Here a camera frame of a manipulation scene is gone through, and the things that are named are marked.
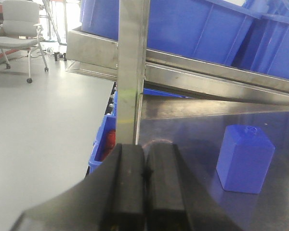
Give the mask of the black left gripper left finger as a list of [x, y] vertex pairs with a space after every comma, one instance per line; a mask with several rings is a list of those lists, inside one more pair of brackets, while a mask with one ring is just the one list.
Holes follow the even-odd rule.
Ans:
[[142, 231], [145, 157], [117, 144], [102, 164], [66, 192], [24, 211], [13, 231]]

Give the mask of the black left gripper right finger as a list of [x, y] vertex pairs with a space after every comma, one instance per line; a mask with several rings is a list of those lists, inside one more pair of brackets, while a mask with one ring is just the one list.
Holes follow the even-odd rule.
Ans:
[[154, 143], [147, 163], [149, 231], [239, 231], [193, 177], [176, 145]]

